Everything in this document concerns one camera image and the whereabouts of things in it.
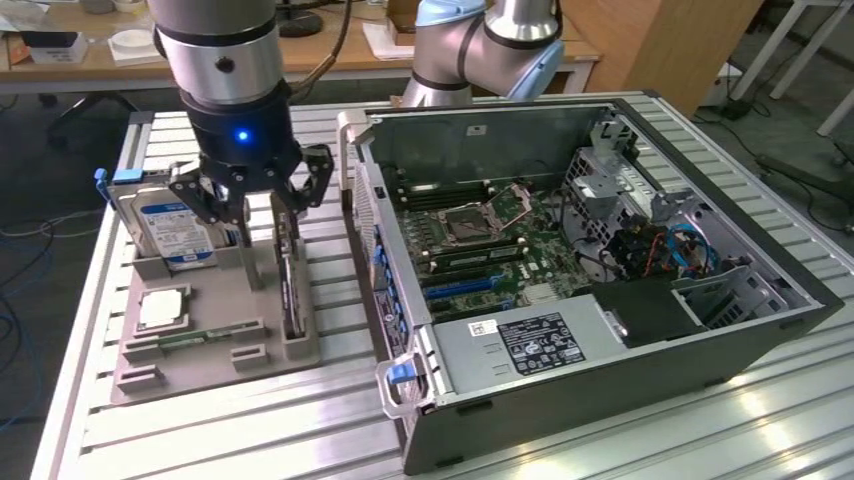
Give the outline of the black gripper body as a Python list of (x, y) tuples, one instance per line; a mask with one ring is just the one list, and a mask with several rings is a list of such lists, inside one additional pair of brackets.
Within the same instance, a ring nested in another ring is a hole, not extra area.
[(180, 93), (200, 149), (202, 173), (232, 191), (283, 189), (302, 162), (290, 94), (286, 81), (247, 103), (204, 103)]

